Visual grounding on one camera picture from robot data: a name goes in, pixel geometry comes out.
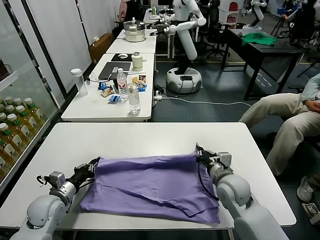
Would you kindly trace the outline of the person's bare hand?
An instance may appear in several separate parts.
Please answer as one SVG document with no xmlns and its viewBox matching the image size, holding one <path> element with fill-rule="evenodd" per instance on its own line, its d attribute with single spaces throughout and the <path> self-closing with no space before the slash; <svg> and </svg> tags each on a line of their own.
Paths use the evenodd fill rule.
<svg viewBox="0 0 320 240">
<path fill-rule="evenodd" d="M 304 105 L 308 108 L 309 111 L 320 113 L 320 103 L 315 100 L 306 100 Z"/>
</svg>

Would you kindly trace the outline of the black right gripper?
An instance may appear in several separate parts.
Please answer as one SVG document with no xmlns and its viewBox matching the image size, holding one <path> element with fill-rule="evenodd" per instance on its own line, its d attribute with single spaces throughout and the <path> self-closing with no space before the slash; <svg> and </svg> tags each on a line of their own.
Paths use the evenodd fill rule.
<svg viewBox="0 0 320 240">
<path fill-rule="evenodd" d="M 195 151 L 197 163 L 203 164 L 207 168 L 212 168 L 213 166 L 221 165 L 217 153 L 204 149 L 198 143 L 196 143 L 195 145 Z"/>
</svg>

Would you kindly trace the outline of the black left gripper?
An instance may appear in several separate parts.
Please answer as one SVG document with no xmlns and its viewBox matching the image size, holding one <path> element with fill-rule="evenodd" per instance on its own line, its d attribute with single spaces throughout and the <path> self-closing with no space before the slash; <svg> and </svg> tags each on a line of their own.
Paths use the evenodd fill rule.
<svg viewBox="0 0 320 240">
<path fill-rule="evenodd" d="M 91 179 L 96 174 L 96 165 L 99 163 L 98 159 L 93 159 L 87 164 L 82 164 L 74 168 L 74 174 L 67 178 L 66 181 L 71 183 L 76 190 L 87 180 Z"/>
</svg>

